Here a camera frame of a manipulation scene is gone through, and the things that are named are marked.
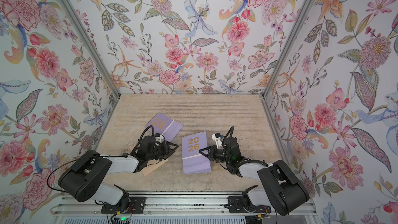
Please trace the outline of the peach desk calendar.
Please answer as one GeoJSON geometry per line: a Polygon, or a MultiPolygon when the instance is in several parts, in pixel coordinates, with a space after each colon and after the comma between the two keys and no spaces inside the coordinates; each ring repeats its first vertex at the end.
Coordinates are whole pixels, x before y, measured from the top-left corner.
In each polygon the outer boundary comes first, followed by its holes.
{"type": "MultiPolygon", "coordinates": [[[[161,151],[160,147],[161,147],[161,145],[155,145],[154,149],[161,151]]],[[[138,153],[138,148],[139,148],[139,144],[137,143],[133,148],[133,149],[136,149],[135,153],[138,153]]],[[[163,159],[162,161],[150,160],[146,167],[137,166],[137,168],[135,169],[135,171],[133,173],[141,172],[143,174],[143,176],[145,177],[167,162],[168,162],[167,159],[163,159]]]]}

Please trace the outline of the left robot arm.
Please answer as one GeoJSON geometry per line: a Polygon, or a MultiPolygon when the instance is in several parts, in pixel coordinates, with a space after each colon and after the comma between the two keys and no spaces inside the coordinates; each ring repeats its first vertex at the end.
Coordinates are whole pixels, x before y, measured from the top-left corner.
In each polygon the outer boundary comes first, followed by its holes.
{"type": "Polygon", "coordinates": [[[161,134],[143,136],[130,153],[102,155],[87,151],[60,176],[58,185],[78,202],[94,200],[118,213],[134,207],[129,193],[116,185],[103,182],[107,175],[115,173],[138,173],[151,166],[151,161],[168,159],[179,148],[166,141],[161,134]]]}

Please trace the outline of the purple calendar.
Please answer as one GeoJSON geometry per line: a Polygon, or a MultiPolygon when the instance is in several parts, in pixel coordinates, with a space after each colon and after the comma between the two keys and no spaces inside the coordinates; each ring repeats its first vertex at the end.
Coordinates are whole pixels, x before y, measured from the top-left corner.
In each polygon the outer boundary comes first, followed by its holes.
{"type": "Polygon", "coordinates": [[[184,174],[210,173],[210,160],[199,153],[208,147],[206,132],[199,132],[182,138],[182,165],[184,174]]]}
{"type": "Polygon", "coordinates": [[[162,114],[157,113],[145,127],[152,125],[154,132],[162,134],[166,141],[172,142],[177,134],[181,131],[183,125],[174,119],[162,114]]]}

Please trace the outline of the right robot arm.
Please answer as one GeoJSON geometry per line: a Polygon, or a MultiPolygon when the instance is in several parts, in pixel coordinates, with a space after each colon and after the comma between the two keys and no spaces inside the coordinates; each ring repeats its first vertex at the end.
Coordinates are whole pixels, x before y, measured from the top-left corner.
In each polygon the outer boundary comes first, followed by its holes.
{"type": "Polygon", "coordinates": [[[230,213],[269,214],[275,211],[286,216],[310,200],[303,183],[284,161],[266,163],[246,158],[241,154],[236,138],[225,136],[215,145],[200,149],[199,153],[218,162],[232,175],[261,183],[247,188],[239,197],[228,197],[224,207],[230,213]]]}

